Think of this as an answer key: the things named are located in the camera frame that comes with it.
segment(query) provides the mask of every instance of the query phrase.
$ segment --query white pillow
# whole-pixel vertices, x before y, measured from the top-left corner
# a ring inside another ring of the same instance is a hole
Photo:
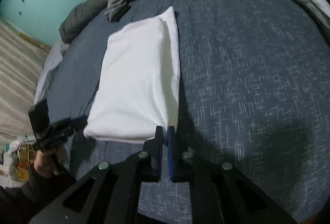
[[[110,35],[84,135],[144,143],[178,125],[179,45],[173,7]]]

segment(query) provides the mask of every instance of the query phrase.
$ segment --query bolt head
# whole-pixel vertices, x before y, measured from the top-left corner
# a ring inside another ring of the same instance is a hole
[[[223,170],[231,170],[233,168],[233,165],[229,162],[224,162],[221,166]]]
[[[191,152],[191,151],[185,151],[183,154],[182,154],[182,157],[184,159],[191,159],[192,157],[194,157],[194,154]]]
[[[108,167],[109,167],[109,163],[106,162],[106,161],[103,161],[103,162],[101,162],[101,163],[98,164],[98,168],[99,168],[100,170],[108,169]]]
[[[149,153],[147,153],[146,151],[141,151],[139,153],[139,158],[144,159],[147,158],[149,156]]]

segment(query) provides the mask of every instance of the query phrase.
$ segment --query bed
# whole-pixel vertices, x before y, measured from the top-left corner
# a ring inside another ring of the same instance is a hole
[[[230,161],[296,221],[330,195],[330,48],[292,0],[138,0],[117,23],[101,12],[76,37],[47,93],[52,121],[88,114],[110,34],[173,6],[181,80],[178,135],[214,163]],[[68,169],[81,178],[99,161],[123,161],[141,145],[83,134],[66,145]],[[192,223],[189,186],[143,184],[139,212]]]

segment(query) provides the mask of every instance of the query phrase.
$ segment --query person's hand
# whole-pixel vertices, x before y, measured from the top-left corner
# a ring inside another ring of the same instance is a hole
[[[37,156],[34,160],[34,169],[38,174],[45,178],[50,178],[53,175],[53,171],[56,169],[54,162],[52,161],[51,156],[53,154],[57,155],[57,158],[60,163],[66,161],[66,152],[64,147],[60,147],[59,150],[52,149],[48,151],[37,151]]]

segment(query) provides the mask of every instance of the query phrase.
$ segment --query plastic bag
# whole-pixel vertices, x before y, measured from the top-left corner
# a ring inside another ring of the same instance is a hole
[[[36,139],[34,136],[25,135],[17,140],[13,140],[6,146],[5,152],[3,153],[3,164],[0,164],[0,170],[4,172],[5,177],[17,180],[17,151],[21,145],[32,145],[35,142]]]

